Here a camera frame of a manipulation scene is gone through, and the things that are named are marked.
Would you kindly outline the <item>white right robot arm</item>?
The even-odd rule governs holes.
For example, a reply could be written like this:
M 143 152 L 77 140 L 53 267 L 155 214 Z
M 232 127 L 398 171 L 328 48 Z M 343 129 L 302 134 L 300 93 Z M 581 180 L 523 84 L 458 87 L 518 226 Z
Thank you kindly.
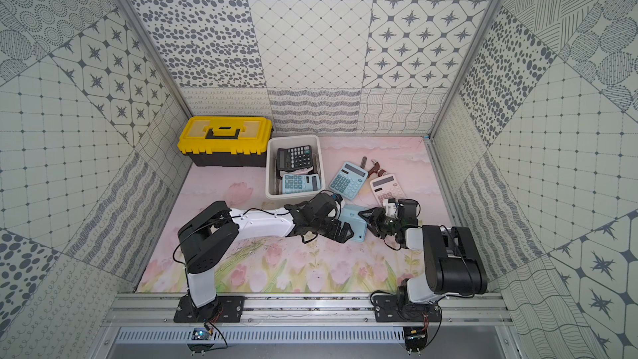
M 405 279 L 397 291 L 400 306 L 430 305 L 445 297 L 471 299 L 488 289 L 488 277 L 470 229 L 419 225 L 414 199 L 386 199 L 381 207 L 358 215 L 380 239 L 395 239 L 398 249 L 420 251 L 424 273 Z

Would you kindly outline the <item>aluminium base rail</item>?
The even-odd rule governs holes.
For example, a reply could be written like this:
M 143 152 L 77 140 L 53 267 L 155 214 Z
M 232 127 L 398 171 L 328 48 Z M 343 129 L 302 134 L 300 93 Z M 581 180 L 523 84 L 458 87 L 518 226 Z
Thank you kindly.
M 275 342 L 403 342 L 447 327 L 486 327 L 503 336 L 513 320 L 499 294 L 443 299 L 401 314 L 390 294 L 220 294 L 222 310 L 209 321 L 188 309 L 180 294 L 120 294 L 103 322 L 121 343 L 189 345 Z

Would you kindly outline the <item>white plastic storage box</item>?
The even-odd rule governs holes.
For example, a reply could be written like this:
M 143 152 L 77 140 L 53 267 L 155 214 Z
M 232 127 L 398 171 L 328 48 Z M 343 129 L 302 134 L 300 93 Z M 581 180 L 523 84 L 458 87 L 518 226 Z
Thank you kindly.
M 317 190 L 300 193 L 284 194 L 282 180 L 278 177 L 276 169 L 277 151 L 299 146 L 310 146 L 312 151 L 313 174 L 318 175 Z M 267 177 L 266 196 L 269 200 L 278 204 L 294 204 L 311 199 L 320 190 L 327 188 L 326 172 L 322 159 L 322 146 L 316 135 L 284 136 L 271 139 L 267 145 Z

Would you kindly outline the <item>yellow and black toolbox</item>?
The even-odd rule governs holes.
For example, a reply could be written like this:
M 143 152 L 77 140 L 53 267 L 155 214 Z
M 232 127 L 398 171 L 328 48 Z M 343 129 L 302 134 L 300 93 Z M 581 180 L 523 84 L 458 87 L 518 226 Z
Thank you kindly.
M 272 121 L 264 117 L 194 116 L 178 149 L 199 167 L 264 167 L 272 131 Z

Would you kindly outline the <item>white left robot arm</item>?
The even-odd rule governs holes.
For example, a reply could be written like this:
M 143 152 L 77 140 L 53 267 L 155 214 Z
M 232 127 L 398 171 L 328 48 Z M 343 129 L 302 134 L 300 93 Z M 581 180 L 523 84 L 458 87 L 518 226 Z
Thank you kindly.
M 342 196 L 322 191 L 299 204 L 278 209 L 232 209 L 215 201 L 177 233 L 179 261 L 186 273 L 188 296 L 195 308 L 209 306 L 217 298 L 214 268 L 237 240 L 265 237 L 300 237 L 304 244 L 325 237 L 344 244 L 354 237 L 352 227 L 338 219 Z

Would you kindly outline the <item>light blue calculator back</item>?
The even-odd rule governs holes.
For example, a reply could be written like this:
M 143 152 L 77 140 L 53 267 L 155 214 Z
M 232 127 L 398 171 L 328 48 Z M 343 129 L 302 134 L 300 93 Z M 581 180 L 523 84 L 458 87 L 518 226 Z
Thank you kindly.
M 366 233 L 367 233 L 367 223 L 364 219 L 359 215 L 361 211 L 365 211 L 364 207 L 360 207 L 354 204 L 346 204 L 338 219 L 342 223 L 349 224 L 351 226 L 353 237 L 351 241 L 357 243 L 363 243 L 365 241 Z

